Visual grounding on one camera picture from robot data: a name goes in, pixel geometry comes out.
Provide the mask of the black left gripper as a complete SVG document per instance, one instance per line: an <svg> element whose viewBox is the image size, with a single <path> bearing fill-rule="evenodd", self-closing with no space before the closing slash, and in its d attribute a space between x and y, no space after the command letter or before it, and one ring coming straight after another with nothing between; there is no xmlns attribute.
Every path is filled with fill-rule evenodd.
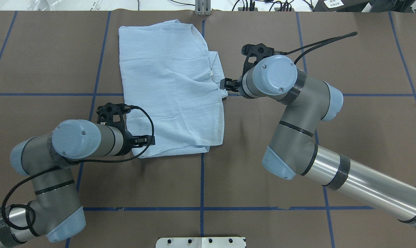
<svg viewBox="0 0 416 248"><path fill-rule="evenodd" d="M142 148L155 145L154 135L133 136L129 131L124 131L124 155L128 154L133 148Z"/></svg>

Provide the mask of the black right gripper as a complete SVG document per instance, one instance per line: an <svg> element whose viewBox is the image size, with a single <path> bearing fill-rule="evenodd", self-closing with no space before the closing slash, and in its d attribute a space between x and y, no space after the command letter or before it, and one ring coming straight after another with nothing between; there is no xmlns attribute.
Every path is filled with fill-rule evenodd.
<svg viewBox="0 0 416 248"><path fill-rule="evenodd" d="M240 80L233 80L226 77L220 81L220 89L238 93L240 83Z"/></svg>

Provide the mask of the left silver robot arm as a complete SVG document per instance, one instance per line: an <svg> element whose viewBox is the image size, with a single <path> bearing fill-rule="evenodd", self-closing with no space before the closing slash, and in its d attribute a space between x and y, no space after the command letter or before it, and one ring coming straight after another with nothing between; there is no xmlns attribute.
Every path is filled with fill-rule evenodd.
<svg viewBox="0 0 416 248"><path fill-rule="evenodd" d="M121 125L66 120L45 135L16 145L12 167L26 176L0 207L0 248L12 248L46 236L56 243L85 228L83 206L71 168L93 157L122 156L134 147L154 144L153 135L132 136Z"/></svg>

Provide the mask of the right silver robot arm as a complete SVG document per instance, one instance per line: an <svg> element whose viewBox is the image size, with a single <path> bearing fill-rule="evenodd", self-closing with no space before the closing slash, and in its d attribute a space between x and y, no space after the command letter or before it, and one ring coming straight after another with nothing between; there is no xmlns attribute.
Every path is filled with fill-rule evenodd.
<svg viewBox="0 0 416 248"><path fill-rule="evenodd" d="M308 178L328 192L416 230L416 110L411 97L350 96L284 55L245 63L221 88L283 110L263 166L283 179Z"/></svg>

